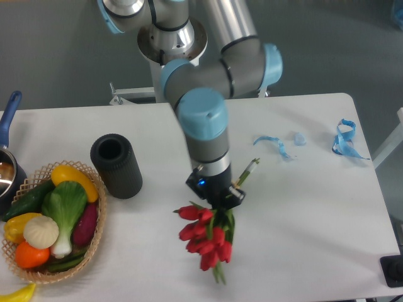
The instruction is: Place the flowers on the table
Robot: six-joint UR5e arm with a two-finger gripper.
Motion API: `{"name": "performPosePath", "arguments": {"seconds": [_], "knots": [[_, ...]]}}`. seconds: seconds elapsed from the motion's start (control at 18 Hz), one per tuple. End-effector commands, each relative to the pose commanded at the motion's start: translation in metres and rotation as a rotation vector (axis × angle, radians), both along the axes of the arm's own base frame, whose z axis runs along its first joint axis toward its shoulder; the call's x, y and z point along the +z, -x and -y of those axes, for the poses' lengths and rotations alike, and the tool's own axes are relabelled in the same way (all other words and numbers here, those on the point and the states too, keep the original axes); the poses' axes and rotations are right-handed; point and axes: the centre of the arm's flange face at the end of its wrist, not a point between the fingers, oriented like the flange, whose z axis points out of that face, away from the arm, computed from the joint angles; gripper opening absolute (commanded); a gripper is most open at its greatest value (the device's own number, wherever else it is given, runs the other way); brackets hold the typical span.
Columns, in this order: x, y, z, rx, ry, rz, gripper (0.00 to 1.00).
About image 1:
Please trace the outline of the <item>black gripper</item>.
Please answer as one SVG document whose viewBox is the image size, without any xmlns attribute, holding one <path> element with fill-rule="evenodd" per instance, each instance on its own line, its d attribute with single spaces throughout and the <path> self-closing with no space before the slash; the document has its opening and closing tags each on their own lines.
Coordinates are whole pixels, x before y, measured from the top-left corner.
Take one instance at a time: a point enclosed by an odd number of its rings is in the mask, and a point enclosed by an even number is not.
<svg viewBox="0 0 403 302">
<path fill-rule="evenodd" d="M 194 168 L 186 180 L 187 186 L 213 209 L 229 210 L 242 204 L 246 194 L 232 184 L 231 166 L 222 171 L 209 172 L 206 166 Z"/>
</svg>

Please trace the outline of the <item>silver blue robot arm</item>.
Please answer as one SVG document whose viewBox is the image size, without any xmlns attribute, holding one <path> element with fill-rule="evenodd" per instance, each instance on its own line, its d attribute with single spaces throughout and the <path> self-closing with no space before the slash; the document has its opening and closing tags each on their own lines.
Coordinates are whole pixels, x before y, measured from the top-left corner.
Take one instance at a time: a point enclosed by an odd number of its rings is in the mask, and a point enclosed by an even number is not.
<svg viewBox="0 0 403 302">
<path fill-rule="evenodd" d="M 185 135 L 192 173 L 187 185 L 213 208 L 239 206 L 244 192 L 232 183 L 225 100 L 265 93 L 283 73 L 280 51 L 262 43 L 245 1 L 204 1 L 220 59 L 199 62 L 207 47 L 203 25 L 188 1 L 98 1 L 114 34 L 137 30 L 149 61 L 156 101 L 171 105 Z"/>
</svg>

